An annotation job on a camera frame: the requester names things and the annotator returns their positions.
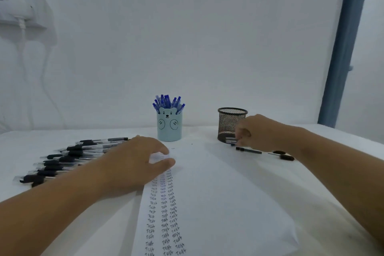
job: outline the forearm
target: forearm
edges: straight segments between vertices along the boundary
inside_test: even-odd
[[[287,127],[281,133],[282,149],[384,245],[384,161],[303,128]]]
[[[2,254],[40,255],[99,199],[99,190],[90,186],[81,168],[0,203]]]

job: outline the power outlet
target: power outlet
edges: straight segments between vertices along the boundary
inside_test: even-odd
[[[0,24],[19,25],[18,20],[8,12],[8,0],[0,0]],[[48,26],[48,6],[45,0],[26,0],[31,5],[33,10],[33,18],[27,20],[25,25],[27,27],[41,27],[47,28]]]

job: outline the black mesh pen holder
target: black mesh pen holder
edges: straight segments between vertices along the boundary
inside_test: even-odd
[[[219,113],[217,139],[225,143],[226,138],[235,137],[237,122],[245,118],[248,111],[235,107],[222,107],[217,111]]]

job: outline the person's left hand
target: person's left hand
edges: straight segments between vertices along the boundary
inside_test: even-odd
[[[149,163],[149,156],[157,152],[169,154],[160,141],[136,136],[81,168],[89,175],[96,175],[99,182],[95,184],[103,185],[103,196],[121,195],[136,190],[175,165],[173,158]]]

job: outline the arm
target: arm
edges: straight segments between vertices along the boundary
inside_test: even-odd
[[[150,164],[151,153],[168,154],[152,138],[138,137],[101,158],[0,203],[2,255],[37,256],[99,199],[135,190],[175,164]]]
[[[384,245],[384,161],[261,115],[241,121],[236,137],[241,146],[294,156]]]

